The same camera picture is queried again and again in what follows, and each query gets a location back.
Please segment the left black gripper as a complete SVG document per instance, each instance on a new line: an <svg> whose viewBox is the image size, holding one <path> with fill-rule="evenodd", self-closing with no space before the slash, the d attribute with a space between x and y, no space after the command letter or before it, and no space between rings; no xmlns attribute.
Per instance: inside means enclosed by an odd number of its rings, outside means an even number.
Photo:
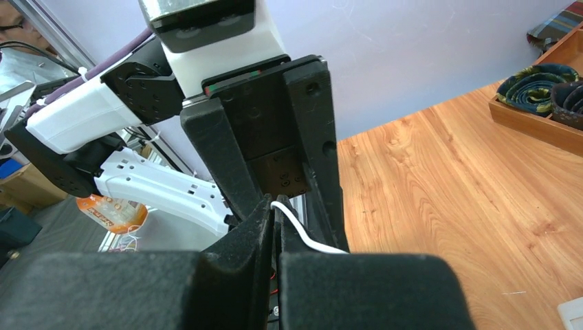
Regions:
<svg viewBox="0 0 583 330"><path fill-rule="evenodd" d="M283 54L206 78L209 98L183 101L180 124L238 220L261 192L306 193L308 231L348 252L326 63Z"/></svg>

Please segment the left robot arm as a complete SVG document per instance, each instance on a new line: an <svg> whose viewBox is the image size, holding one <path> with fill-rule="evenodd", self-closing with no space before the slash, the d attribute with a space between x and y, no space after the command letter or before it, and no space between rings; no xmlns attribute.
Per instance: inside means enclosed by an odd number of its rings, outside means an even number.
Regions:
<svg viewBox="0 0 583 330"><path fill-rule="evenodd" d="M321 242L348 250L331 77L316 55L265 56L206 74L186 97L158 38L10 127L7 139L53 184L152 206L223 237L265 195L307 195ZM207 166L206 182L154 164L119 130L179 117Z"/></svg>

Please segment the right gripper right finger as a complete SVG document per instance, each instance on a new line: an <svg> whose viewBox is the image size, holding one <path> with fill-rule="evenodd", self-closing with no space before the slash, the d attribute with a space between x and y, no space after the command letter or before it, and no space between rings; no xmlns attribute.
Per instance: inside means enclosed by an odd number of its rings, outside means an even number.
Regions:
<svg viewBox="0 0 583 330"><path fill-rule="evenodd" d="M281 202L297 245L279 261L281 329L474 329L450 265L430 254L353 254L314 241Z"/></svg>

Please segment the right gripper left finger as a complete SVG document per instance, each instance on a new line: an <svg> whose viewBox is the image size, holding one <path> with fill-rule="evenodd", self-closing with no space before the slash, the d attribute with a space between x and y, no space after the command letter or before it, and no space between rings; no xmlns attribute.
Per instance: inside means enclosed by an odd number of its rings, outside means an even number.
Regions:
<svg viewBox="0 0 583 330"><path fill-rule="evenodd" d="M1 328L266 329L271 202L200 252L40 256L1 305Z"/></svg>

